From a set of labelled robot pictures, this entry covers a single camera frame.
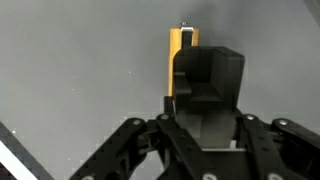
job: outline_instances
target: metal linkage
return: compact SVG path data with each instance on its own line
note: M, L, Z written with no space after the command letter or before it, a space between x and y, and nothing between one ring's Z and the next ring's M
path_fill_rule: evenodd
M241 128L239 145L248 149L249 156L254 162L256 179L305 179L286 168L271 137L256 116L243 115L238 118L238 123Z

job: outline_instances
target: screw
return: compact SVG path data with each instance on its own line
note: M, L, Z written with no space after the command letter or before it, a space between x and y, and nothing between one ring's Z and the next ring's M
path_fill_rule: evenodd
M202 180L218 180L214 174L206 173L203 175Z
M135 121L133 121L133 124L134 124L134 125L139 125L140 123L141 123L140 120L135 120Z
M281 125L283 125L283 126L288 125L288 121L286 121L286 120L284 120L284 119L281 119L281 120L279 121L279 123L280 123Z
M167 115L167 114L162 114L162 115L161 115L161 119L162 119L162 120L168 120L168 119L169 119L169 115Z
M253 115L247 115L247 119L249 119L250 121L254 120L255 117Z
M85 176L81 180L94 180L93 176Z
M283 178L279 174L270 173L268 175L268 180L283 180Z

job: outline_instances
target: yellow block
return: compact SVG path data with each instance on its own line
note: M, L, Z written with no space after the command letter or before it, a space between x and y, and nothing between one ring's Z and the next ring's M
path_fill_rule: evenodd
M181 49L182 32L180 28L170 29L170 54L169 54L169 79L168 79L168 96L172 96L173 86L173 58ZM198 46L199 29L193 30L192 46Z

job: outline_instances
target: black plastic part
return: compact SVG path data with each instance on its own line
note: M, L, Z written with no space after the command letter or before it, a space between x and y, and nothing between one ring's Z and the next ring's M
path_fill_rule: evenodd
M236 110L244 56L225 47L188 47L174 57L176 113Z
M174 104L172 96L164 97L164 113L166 114L174 114Z
M192 31L182 31L181 48L187 48L192 45Z

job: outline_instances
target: gray table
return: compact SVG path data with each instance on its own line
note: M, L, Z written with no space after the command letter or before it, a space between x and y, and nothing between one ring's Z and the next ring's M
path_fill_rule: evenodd
M320 133L315 17L300 0L2 0L0 120L67 179L126 118L162 111L169 29L186 20L246 56L241 111ZM132 179L160 170L152 154Z

